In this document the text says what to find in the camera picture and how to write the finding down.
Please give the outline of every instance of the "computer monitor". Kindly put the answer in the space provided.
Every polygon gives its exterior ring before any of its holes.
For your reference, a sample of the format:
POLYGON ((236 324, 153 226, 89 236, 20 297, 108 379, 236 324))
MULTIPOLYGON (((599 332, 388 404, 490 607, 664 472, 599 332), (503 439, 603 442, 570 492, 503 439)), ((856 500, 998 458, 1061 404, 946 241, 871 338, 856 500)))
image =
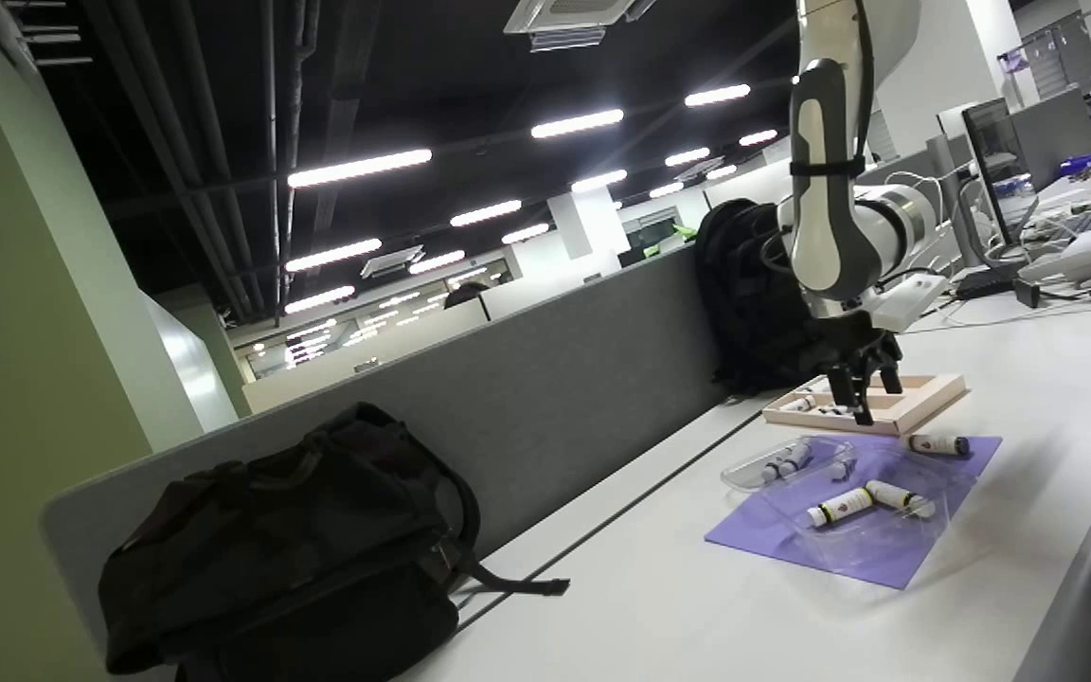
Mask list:
POLYGON ((1019 231, 1032 221, 1039 198, 1008 101, 993 97, 971 105, 961 110, 961 126, 1002 236, 1013 247, 1019 241, 1019 231))

